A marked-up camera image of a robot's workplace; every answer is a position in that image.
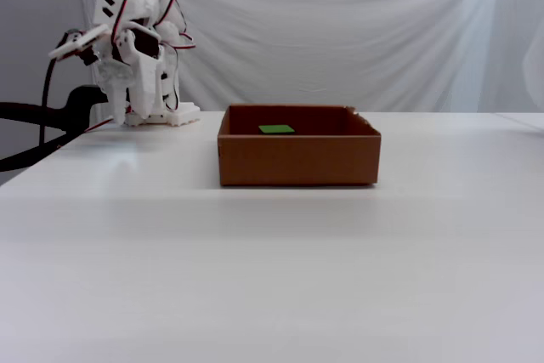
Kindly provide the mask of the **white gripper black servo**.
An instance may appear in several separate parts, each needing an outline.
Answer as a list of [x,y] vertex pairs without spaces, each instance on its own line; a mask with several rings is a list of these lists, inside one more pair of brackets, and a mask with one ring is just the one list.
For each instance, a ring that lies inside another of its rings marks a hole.
[[121,24],[117,34],[113,34],[106,24],[96,29],[94,56],[98,61],[120,61],[98,64],[98,84],[107,96],[114,122],[118,125],[125,122],[127,88],[132,83],[132,109],[140,117],[147,118],[155,106],[157,83],[164,63],[161,36],[140,24]]

